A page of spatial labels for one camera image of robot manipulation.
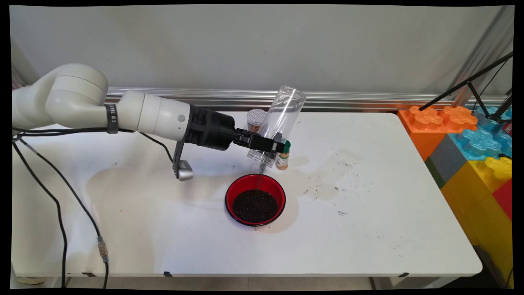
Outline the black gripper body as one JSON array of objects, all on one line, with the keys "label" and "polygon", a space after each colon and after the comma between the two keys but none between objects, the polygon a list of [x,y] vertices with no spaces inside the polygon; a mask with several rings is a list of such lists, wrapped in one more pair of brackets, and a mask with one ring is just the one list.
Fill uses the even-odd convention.
[{"label": "black gripper body", "polygon": [[239,139],[232,116],[190,105],[186,143],[224,151]]}]

